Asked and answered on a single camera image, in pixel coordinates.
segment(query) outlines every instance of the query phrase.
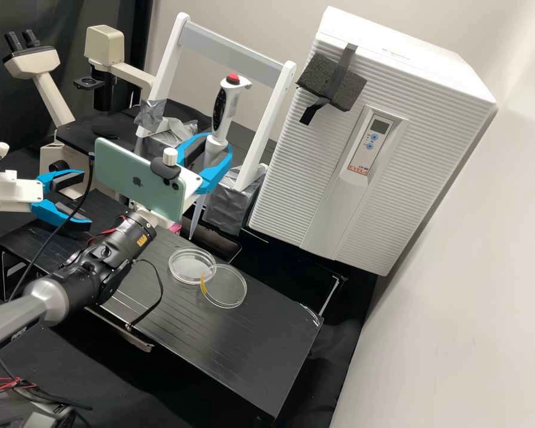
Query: petri dish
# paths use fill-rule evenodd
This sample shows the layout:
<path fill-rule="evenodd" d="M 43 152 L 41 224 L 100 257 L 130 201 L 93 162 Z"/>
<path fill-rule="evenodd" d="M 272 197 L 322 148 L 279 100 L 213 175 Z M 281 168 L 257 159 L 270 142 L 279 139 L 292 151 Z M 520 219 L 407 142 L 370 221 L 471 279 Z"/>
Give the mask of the petri dish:
<path fill-rule="evenodd" d="M 172 276 L 190 285 L 199 285 L 200 278 L 208 281 L 214 276 L 214 257 L 200 248 L 181 248 L 176 250 L 168 259 L 168 267 Z"/>
<path fill-rule="evenodd" d="M 202 294 L 210 303 L 224 308 L 238 307 L 248 291 L 246 280 L 238 270 L 230 265 L 217 264 L 210 267 L 210 279 L 200 282 Z"/>

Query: white knob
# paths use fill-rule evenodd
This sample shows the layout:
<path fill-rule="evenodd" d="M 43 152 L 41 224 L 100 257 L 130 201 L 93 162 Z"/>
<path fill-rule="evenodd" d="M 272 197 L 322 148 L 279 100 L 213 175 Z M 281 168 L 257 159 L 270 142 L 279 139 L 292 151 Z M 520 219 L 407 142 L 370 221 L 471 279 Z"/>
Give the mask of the white knob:
<path fill-rule="evenodd" d="M 162 162 L 166 166 L 174 166 L 177 164 L 178 152 L 172 147 L 167 147 L 162 154 Z"/>
<path fill-rule="evenodd" d="M 10 150 L 10 146 L 4 143 L 3 141 L 0 141 L 0 157 L 3 158 L 8 154 L 8 151 Z"/>

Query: black backdrop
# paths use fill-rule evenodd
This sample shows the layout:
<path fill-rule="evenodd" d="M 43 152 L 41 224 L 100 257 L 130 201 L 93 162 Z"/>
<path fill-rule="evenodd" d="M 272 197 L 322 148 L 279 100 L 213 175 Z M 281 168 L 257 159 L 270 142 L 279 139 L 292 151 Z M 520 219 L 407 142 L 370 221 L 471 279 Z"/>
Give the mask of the black backdrop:
<path fill-rule="evenodd" d="M 44 141 L 53 132 L 33 82 L 13 78 L 2 63 L 10 52 L 5 32 L 13 30 L 22 40 L 22 30 L 32 29 L 42 44 L 56 48 L 61 64 L 51 74 L 77 118 L 94 112 L 92 93 L 72 84 L 89 73 L 83 56 L 87 27 L 107 24 L 122 31 L 125 60 L 143 68 L 151 4 L 151 0 L 0 0 L 0 141 L 18 149 Z M 130 90 L 126 82 L 118 83 L 115 109 L 126 107 Z"/>

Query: pink object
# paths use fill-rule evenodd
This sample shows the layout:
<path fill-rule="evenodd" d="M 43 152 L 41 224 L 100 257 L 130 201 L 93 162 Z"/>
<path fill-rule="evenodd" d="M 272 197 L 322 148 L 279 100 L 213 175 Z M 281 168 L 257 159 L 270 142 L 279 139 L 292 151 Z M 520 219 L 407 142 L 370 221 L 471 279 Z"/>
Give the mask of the pink object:
<path fill-rule="evenodd" d="M 180 235 L 180 229 L 182 229 L 182 223 L 174 222 L 172 226 L 168 228 L 175 235 Z"/>

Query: white wall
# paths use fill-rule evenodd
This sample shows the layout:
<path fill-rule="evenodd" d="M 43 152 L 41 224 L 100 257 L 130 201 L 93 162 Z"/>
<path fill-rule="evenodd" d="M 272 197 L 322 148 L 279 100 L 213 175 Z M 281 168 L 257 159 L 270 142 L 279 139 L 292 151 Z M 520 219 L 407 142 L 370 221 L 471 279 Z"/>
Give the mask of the white wall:
<path fill-rule="evenodd" d="M 535 1 L 487 134 L 370 315 L 334 428 L 535 427 Z"/>
<path fill-rule="evenodd" d="M 382 0 L 155 0 L 146 69 L 156 72 L 174 18 L 182 11 L 197 24 L 278 61 L 295 61 L 301 71 L 328 5 L 458 52 L 482 77 L 490 71 L 492 59 L 501 54 L 503 41 L 509 37 L 507 28 L 527 13 L 527 5 L 519 0 L 396 0 L 388 4 Z M 185 51 L 170 97 L 211 112 L 219 81 L 227 72 Z M 274 126 L 273 139 L 279 136 L 292 93 Z M 236 121 L 255 130 L 269 94 L 270 88 L 255 83 L 241 97 Z"/>

